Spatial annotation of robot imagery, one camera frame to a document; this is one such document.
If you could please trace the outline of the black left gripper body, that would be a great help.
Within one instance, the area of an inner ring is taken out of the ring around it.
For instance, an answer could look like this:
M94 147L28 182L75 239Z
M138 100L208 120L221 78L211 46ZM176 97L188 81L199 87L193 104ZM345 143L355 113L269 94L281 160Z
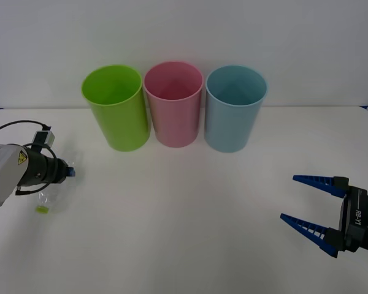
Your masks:
M56 171L54 183L62 183L69 176L70 169L70 166L68 166L68 164L64 160L58 159L58 169Z

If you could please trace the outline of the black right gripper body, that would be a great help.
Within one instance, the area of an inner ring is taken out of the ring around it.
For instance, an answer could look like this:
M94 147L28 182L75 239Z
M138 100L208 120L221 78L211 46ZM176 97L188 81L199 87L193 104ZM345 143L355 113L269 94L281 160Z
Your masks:
M342 204L343 251L356 252L366 237L368 225L367 191L350 186Z

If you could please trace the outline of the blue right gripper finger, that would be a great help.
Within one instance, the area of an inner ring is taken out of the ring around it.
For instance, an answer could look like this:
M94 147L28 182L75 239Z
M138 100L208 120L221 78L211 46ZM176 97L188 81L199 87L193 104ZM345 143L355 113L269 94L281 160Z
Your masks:
M338 229L324 227L283 213L281 213L280 219L285 221L301 235L315 243L321 250L331 257L337 258L339 252L346 251L346 218L343 214L340 216Z
M341 176L325 177L310 175L294 175L293 181L314 187L335 197L344 198L349 191L349 179Z

